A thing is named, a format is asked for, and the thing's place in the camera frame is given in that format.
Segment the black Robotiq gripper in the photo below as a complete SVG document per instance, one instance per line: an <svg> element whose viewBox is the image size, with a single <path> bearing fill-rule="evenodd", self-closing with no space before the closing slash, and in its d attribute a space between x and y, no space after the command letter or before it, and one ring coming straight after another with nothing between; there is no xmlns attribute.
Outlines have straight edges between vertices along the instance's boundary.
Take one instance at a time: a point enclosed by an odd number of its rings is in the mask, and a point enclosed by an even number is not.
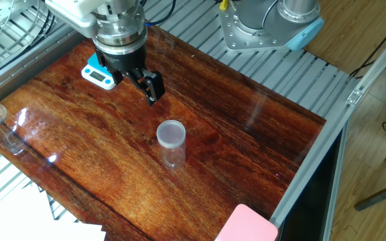
<svg viewBox="0 0 386 241"><path fill-rule="evenodd" d="M106 67L115 84L120 84L125 72L134 86L145 95L148 106L152 106L165 94L162 75L158 71L145 68L147 33L124 46L110 46L94 38L98 63Z"/></svg>

